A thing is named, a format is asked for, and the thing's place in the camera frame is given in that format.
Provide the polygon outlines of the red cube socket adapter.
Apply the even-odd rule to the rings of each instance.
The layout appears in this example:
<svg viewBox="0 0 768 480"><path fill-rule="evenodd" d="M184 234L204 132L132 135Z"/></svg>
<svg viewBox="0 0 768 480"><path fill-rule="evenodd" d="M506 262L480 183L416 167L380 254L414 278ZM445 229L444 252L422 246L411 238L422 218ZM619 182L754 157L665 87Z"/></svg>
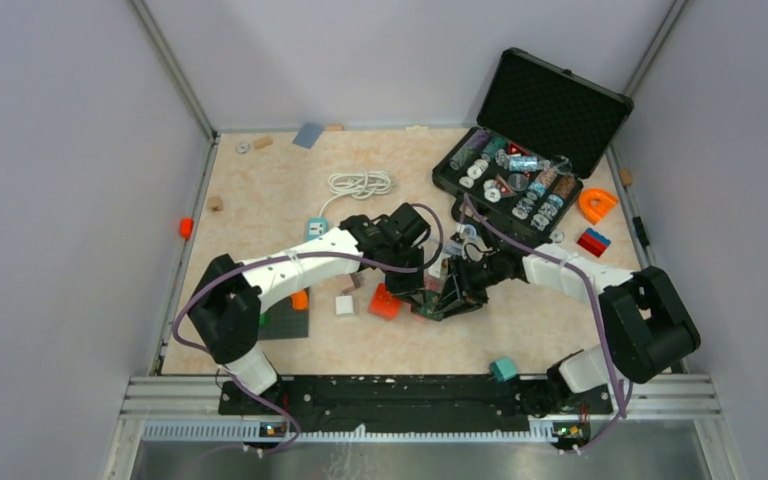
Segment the red cube socket adapter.
<svg viewBox="0 0 768 480"><path fill-rule="evenodd" d="M398 317L402 302L393 296L384 283L379 283L369 301L367 312L386 321Z"/></svg>

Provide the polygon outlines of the teal small plug adapter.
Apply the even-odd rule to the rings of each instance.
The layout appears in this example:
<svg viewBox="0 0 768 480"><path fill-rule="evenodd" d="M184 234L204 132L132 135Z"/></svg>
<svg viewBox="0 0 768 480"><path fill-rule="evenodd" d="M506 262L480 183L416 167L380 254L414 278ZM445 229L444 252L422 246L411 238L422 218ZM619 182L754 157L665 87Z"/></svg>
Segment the teal small plug adapter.
<svg viewBox="0 0 768 480"><path fill-rule="evenodd" d="M491 362L489 364L489 372L499 384L508 382L519 374L517 365L510 357L502 357Z"/></svg>

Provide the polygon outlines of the pink triangular power strip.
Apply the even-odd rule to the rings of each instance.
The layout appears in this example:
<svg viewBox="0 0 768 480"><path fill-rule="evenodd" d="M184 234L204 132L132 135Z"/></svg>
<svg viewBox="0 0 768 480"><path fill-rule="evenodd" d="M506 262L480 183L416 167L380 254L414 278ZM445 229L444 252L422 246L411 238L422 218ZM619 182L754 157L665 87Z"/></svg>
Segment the pink triangular power strip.
<svg viewBox="0 0 768 480"><path fill-rule="evenodd" d="M443 281L432 275L424 276L424 288L427 291L439 294L443 288Z"/></svg>

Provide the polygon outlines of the dark green cube adapter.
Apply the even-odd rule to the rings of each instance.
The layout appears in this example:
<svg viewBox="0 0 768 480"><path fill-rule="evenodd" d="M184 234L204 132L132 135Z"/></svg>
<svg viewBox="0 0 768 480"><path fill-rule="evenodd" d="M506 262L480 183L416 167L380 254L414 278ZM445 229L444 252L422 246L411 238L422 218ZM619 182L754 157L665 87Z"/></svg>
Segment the dark green cube adapter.
<svg viewBox="0 0 768 480"><path fill-rule="evenodd" d="M436 310L439 295L435 292L427 292L418 306L411 307L411 313L421 319L441 322L444 315Z"/></svg>

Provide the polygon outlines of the white cube socket adapter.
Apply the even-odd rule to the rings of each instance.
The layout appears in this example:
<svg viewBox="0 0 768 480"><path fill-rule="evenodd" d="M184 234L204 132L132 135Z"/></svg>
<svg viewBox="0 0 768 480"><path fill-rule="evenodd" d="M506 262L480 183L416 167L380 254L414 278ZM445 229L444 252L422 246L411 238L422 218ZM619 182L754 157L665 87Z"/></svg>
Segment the white cube socket adapter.
<svg viewBox="0 0 768 480"><path fill-rule="evenodd" d="M439 268L443 267L443 262L449 258L452 257L462 257L463 256L463 243L459 241L454 240L448 240L443 244L443 250L440 255L440 258L437 261L437 266Z"/></svg>

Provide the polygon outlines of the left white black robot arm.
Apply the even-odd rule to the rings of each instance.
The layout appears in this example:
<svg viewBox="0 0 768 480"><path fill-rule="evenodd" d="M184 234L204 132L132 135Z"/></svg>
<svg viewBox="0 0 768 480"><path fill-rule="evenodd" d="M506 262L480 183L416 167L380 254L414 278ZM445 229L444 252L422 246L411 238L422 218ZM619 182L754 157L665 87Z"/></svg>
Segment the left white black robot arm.
<svg viewBox="0 0 768 480"><path fill-rule="evenodd" d="M260 258L217 256L174 323L190 320L200 338L195 348L238 383L252 410L268 413L279 404L281 388L259 345L261 315L293 294L366 268L421 276L422 244L441 225L438 218L424 219L423 208L403 203L390 215L353 215L300 245Z"/></svg>

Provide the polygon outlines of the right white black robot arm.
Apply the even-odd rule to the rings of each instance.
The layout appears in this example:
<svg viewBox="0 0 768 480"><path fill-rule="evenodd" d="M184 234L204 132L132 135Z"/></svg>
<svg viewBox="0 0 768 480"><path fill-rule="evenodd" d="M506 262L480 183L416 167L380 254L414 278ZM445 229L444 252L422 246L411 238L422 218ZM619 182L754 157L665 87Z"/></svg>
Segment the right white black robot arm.
<svg viewBox="0 0 768 480"><path fill-rule="evenodd" d="M522 255L494 251L474 261L455 257L431 311L448 318L482 308L489 287L520 279L598 308L598 345L547 372L549 404L572 412L587 391L619 380L643 384L701 345L689 311L668 274L654 266L633 272L598 264L555 244Z"/></svg>

